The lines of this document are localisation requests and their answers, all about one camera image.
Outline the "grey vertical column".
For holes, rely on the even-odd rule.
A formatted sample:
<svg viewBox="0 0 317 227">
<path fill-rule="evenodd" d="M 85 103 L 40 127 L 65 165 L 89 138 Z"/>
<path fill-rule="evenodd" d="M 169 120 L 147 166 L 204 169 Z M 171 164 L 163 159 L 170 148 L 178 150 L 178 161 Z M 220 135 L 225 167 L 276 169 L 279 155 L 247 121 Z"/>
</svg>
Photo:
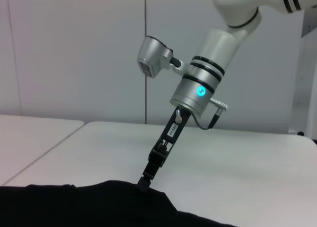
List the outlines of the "grey vertical column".
<svg viewBox="0 0 317 227">
<path fill-rule="evenodd" d="M 317 73 L 317 0 L 291 0 L 303 13 L 298 57 L 295 67 L 293 102 L 288 133 L 312 137 L 314 83 Z"/>
</svg>

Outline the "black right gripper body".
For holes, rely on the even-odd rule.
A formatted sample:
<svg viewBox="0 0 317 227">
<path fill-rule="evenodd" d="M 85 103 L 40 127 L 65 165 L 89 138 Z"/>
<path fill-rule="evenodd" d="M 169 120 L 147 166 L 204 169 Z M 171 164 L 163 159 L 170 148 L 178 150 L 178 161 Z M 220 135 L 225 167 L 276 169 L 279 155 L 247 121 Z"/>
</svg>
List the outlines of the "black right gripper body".
<svg viewBox="0 0 317 227">
<path fill-rule="evenodd" d="M 182 119 L 180 124 L 176 123 L 177 111 L 180 112 L 180 117 Z M 158 141 L 156 142 L 156 144 L 154 145 L 149 154 L 149 165 L 156 167 L 163 166 L 171 149 L 175 145 L 182 130 L 187 124 L 190 116 L 191 112 L 187 108 L 184 108 L 182 106 L 177 106 L 175 108 Z"/>
</svg>

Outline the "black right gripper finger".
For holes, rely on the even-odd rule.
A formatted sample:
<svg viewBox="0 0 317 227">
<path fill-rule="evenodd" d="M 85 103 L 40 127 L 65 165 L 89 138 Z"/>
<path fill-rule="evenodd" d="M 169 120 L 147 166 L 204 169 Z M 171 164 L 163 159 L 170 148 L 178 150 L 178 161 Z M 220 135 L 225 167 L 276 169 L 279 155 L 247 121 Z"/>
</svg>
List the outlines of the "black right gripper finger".
<svg viewBox="0 0 317 227">
<path fill-rule="evenodd" d="M 147 191 L 151 185 L 152 180 L 156 176 L 159 168 L 162 166 L 163 162 L 158 160 L 149 160 L 142 176 L 140 177 L 137 187 L 141 191 Z"/>
</svg>

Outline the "black shirt with FREE print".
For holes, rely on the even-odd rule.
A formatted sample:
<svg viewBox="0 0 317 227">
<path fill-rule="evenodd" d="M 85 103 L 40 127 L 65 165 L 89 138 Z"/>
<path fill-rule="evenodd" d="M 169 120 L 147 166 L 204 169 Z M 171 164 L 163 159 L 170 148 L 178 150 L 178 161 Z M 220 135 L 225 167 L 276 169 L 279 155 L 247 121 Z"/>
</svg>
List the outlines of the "black shirt with FREE print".
<svg viewBox="0 0 317 227">
<path fill-rule="evenodd" d="M 0 227 L 236 227 L 178 210 L 163 192 L 91 186 L 0 186 Z"/>
</svg>

